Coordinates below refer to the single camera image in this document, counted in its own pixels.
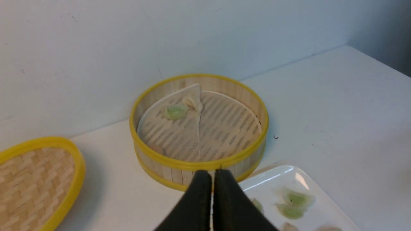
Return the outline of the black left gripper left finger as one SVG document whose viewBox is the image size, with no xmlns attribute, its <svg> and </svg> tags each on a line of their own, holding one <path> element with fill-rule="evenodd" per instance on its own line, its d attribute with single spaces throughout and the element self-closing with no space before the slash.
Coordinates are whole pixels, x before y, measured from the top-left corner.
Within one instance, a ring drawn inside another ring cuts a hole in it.
<svg viewBox="0 0 411 231">
<path fill-rule="evenodd" d="M 212 178 L 206 170 L 196 171 L 179 202 L 156 231 L 209 231 Z"/>
</svg>

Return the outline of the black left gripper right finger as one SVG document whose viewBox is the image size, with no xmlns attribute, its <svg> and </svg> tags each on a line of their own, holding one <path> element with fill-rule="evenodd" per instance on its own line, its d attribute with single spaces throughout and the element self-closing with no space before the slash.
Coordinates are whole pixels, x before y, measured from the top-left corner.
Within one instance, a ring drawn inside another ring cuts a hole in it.
<svg viewBox="0 0 411 231">
<path fill-rule="evenodd" d="M 214 231 L 277 231 L 242 191 L 232 173 L 218 169 L 214 176 Z"/>
</svg>

